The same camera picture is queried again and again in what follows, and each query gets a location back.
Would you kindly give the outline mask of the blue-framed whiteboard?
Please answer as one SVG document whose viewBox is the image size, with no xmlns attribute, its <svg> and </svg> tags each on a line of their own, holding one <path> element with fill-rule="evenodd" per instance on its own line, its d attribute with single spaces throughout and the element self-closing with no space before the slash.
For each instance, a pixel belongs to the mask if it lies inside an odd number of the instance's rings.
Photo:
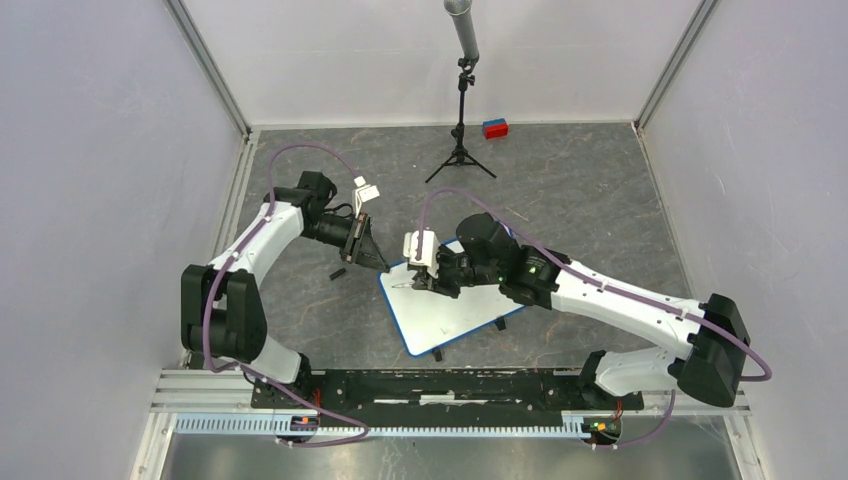
<svg viewBox="0 0 848 480">
<path fill-rule="evenodd" d="M 412 279 L 413 272 L 404 261 L 377 276 L 404 347 L 412 357 L 429 354 L 524 309 L 501 295 L 495 285 L 465 288 L 457 299 L 430 291 L 391 288 Z"/>
</svg>

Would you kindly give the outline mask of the silver microphone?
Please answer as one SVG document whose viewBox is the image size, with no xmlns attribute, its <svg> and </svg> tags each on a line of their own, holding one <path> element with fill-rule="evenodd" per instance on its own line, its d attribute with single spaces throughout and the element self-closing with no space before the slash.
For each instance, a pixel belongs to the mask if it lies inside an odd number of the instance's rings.
<svg viewBox="0 0 848 480">
<path fill-rule="evenodd" d="M 444 0 L 443 7 L 450 16 L 454 28 L 457 33 L 458 41 L 462 50 L 462 56 L 458 59 L 457 65 L 460 69 L 458 75 L 457 89 L 459 92 L 458 102 L 458 121 L 451 130 L 451 136 L 455 140 L 455 145 L 450 156 L 442 162 L 436 170 L 431 173 L 425 183 L 432 181 L 443 169 L 449 166 L 464 167 L 476 166 L 491 178 L 496 179 L 497 175 L 483 165 L 480 161 L 474 158 L 465 146 L 465 105 L 466 92 L 472 87 L 476 78 L 474 69 L 480 59 L 480 52 L 474 30 L 473 19 L 471 15 L 471 0 Z"/>
</svg>

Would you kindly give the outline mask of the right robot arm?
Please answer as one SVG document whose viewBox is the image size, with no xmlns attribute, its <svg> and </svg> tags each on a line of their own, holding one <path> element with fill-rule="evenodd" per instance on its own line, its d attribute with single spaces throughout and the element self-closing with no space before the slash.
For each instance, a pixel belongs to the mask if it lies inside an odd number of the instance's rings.
<svg viewBox="0 0 848 480">
<path fill-rule="evenodd" d="M 431 230 L 404 238 L 413 287 L 456 299 L 494 285 L 526 307 L 573 313 L 650 342 L 650 347 L 590 354 L 577 382 L 580 400 L 602 408 L 615 397 L 676 388 L 704 404 L 734 405 L 750 351 L 738 306 L 714 293 L 705 302 L 667 296 L 600 274 L 559 252 L 520 243 L 489 213 L 456 228 L 458 252 Z"/>
</svg>

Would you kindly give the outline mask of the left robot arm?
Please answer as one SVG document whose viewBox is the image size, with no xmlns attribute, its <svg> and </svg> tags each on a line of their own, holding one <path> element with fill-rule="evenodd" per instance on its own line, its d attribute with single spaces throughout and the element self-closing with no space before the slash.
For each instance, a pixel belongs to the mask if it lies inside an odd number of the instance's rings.
<svg viewBox="0 0 848 480">
<path fill-rule="evenodd" d="M 259 379 L 276 381 L 275 392 L 290 407 L 306 405 L 314 394 L 307 357 L 268 334 L 260 286 L 270 268 L 295 239 L 335 247 L 343 262 L 372 270 L 390 269 L 372 236 L 364 203 L 379 196 L 363 177 L 354 180 L 350 213 L 329 204 L 338 190 L 320 172 L 305 171 L 293 188 L 274 187 L 248 228 L 223 253 L 181 276 L 182 346 L 209 362 L 246 368 Z"/>
</svg>

